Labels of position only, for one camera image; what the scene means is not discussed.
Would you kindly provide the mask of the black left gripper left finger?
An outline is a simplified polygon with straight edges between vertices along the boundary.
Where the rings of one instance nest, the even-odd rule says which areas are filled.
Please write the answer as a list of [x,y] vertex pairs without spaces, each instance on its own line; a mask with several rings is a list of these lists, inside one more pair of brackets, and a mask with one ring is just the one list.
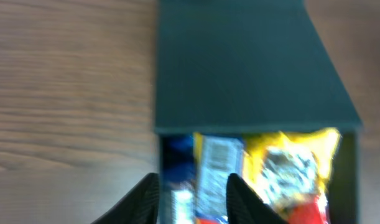
[[145,175],[118,203],[91,224],[156,224],[159,175]]

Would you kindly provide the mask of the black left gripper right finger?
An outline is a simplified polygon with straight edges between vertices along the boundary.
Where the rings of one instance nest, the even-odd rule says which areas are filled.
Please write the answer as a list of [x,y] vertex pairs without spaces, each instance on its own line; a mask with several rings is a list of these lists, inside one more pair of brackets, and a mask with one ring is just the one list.
[[226,184],[226,210],[229,224],[287,224],[235,173]]

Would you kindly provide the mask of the yellow seed snack bag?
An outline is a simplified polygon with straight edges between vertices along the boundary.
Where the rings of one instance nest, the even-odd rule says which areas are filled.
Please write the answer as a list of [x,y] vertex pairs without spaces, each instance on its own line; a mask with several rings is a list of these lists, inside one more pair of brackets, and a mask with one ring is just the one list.
[[[203,136],[206,134],[193,135],[194,156],[198,164]],[[274,210],[282,210],[325,193],[332,160],[341,141],[341,134],[336,128],[312,133],[278,131],[223,137],[243,141],[243,163],[238,175],[263,203]]]

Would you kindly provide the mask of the small blue barcode pack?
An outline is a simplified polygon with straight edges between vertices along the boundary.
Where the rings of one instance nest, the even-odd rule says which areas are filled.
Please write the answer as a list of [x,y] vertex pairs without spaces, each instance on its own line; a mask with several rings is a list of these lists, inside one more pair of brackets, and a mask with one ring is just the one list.
[[241,173],[243,149],[244,143],[238,138],[202,137],[195,206],[201,222],[228,223],[226,184],[230,174]]

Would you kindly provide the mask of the blue Oreo cookie pack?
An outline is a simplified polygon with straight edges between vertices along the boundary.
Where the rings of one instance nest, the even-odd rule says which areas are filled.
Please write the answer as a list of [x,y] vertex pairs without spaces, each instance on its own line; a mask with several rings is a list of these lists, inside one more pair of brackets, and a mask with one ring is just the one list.
[[159,223],[195,223],[195,159],[191,134],[160,138]]

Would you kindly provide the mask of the red Hacks candy bag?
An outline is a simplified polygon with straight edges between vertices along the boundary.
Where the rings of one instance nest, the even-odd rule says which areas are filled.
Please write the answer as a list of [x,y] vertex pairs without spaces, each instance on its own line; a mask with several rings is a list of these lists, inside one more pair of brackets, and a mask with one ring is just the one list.
[[[294,207],[287,218],[282,218],[287,224],[324,224],[328,223],[324,196],[314,197],[311,202],[301,203]],[[197,223],[201,224],[216,224],[228,223],[228,216],[218,218],[203,218],[198,217]]]

